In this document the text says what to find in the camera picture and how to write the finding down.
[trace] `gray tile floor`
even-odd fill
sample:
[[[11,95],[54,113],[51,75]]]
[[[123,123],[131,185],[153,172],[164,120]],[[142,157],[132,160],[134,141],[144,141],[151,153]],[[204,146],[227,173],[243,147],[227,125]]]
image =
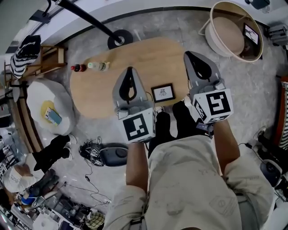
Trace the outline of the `gray tile floor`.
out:
[[[234,114],[229,118],[229,122],[233,133],[239,143],[247,142],[261,126],[270,126],[274,123],[277,98],[275,75],[283,69],[287,62],[286,56],[281,47],[274,47],[264,38],[263,60],[250,64],[235,58],[221,57],[210,49],[204,36],[198,35],[198,30],[208,17],[209,13],[202,11],[164,11],[124,18],[107,26],[113,31],[122,28],[129,30],[133,33],[135,41],[138,40],[137,34],[141,40],[158,36],[169,37],[181,43],[186,50],[199,52],[214,61],[225,79],[226,87],[231,89]],[[70,66],[106,51],[107,39],[108,36],[98,29],[92,29],[71,39],[66,43],[69,48],[66,52],[67,67],[46,77],[62,83],[70,93]],[[54,169],[60,176],[60,181],[96,191],[84,178],[84,175],[90,174],[91,170],[79,156],[78,147],[85,140],[96,139],[97,136],[101,136],[103,142],[121,142],[121,135],[115,125],[117,118],[114,116],[107,119],[89,119],[82,116],[77,108],[74,109],[77,125],[72,133],[78,139],[78,144],[72,147],[74,159],[73,161],[62,159],[54,165]],[[176,133],[175,121],[172,123],[171,132]],[[47,145],[52,138],[51,134],[40,128],[38,130],[44,145]],[[242,154],[248,153],[255,158],[255,155],[244,146],[241,146],[240,150]],[[112,198],[115,189],[124,185],[125,167],[93,166],[92,168],[93,174],[90,179],[101,194]],[[88,206],[97,204],[97,201],[90,197],[90,192],[70,186],[61,190],[77,202]],[[100,195],[94,197],[105,201],[105,197]],[[105,207],[97,206],[97,208],[105,211]]]

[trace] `white t-shirt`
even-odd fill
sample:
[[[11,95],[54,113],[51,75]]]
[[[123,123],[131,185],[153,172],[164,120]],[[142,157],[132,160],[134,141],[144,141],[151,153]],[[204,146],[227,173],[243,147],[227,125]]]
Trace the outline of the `white t-shirt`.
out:
[[[193,136],[157,146],[149,168],[149,198],[141,188],[122,187],[109,206],[105,230],[127,229],[142,213],[148,230],[241,230],[236,190],[255,198],[261,224],[268,218],[273,189],[258,166],[240,157],[226,166],[225,181],[208,137]]]
[[[15,170],[14,166],[12,166],[3,175],[3,184],[9,192],[21,192],[21,191],[25,190],[26,188],[34,185],[36,182],[38,182],[44,176],[44,173],[41,169],[34,171],[34,167],[37,164],[37,162],[36,162],[35,158],[33,157],[33,154],[28,154],[25,162],[20,162],[16,165],[23,165],[23,164],[27,164],[29,166],[30,173],[33,176],[22,177]]]

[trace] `white box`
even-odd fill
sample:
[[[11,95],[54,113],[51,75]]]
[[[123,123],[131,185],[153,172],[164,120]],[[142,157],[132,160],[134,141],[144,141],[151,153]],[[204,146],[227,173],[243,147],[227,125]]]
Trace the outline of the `white box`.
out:
[[[155,137],[155,110],[149,108],[118,121],[125,143],[142,142]]]
[[[205,124],[225,120],[234,113],[232,97],[228,88],[195,94],[192,105]]]

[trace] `desk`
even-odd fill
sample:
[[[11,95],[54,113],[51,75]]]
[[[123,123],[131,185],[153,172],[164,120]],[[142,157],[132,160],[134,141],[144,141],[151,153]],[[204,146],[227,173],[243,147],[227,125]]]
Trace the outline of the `desk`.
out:
[[[173,83],[175,99],[155,106],[175,104],[189,91],[183,58],[184,48],[176,41],[162,37],[138,41],[89,58],[84,62],[86,65],[89,62],[110,62],[110,68],[106,72],[92,69],[72,72],[70,87],[75,106],[89,118],[115,115],[112,89],[129,66],[137,70],[149,93],[153,86]]]

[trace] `framed picture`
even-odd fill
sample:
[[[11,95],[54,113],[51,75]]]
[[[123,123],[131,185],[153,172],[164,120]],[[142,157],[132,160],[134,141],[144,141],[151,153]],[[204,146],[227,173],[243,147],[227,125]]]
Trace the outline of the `framed picture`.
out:
[[[152,87],[151,91],[155,103],[175,99],[172,83]]]
[[[247,37],[253,43],[258,45],[259,35],[251,27],[249,27],[246,23],[244,23],[243,34],[245,37]]]

